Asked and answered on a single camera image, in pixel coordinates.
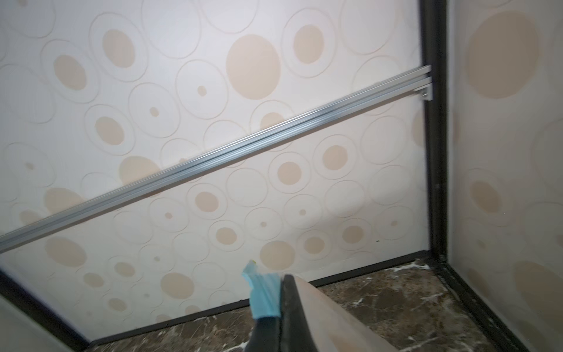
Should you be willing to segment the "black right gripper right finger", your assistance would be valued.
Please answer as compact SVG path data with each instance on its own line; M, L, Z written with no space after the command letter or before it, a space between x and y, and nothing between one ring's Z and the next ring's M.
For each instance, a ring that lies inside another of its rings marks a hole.
M296 279L285 275L281 285L280 351L317 352L299 296Z

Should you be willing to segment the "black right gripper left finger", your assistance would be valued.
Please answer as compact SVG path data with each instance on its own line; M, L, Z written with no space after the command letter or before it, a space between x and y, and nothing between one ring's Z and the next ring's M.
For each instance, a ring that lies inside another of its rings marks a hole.
M280 317L257 319L244 351L279 352L281 321Z

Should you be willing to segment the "clear blue zipper bag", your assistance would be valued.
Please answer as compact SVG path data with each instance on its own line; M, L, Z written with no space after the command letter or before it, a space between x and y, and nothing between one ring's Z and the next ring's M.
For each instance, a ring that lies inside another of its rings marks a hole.
M255 321L266 317L281 318L281 283L285 275L292 274L263 271L253 260L244 268L242 276L251 289L249 303ZM318 351L397 350L316 287L300 277L295 279Z

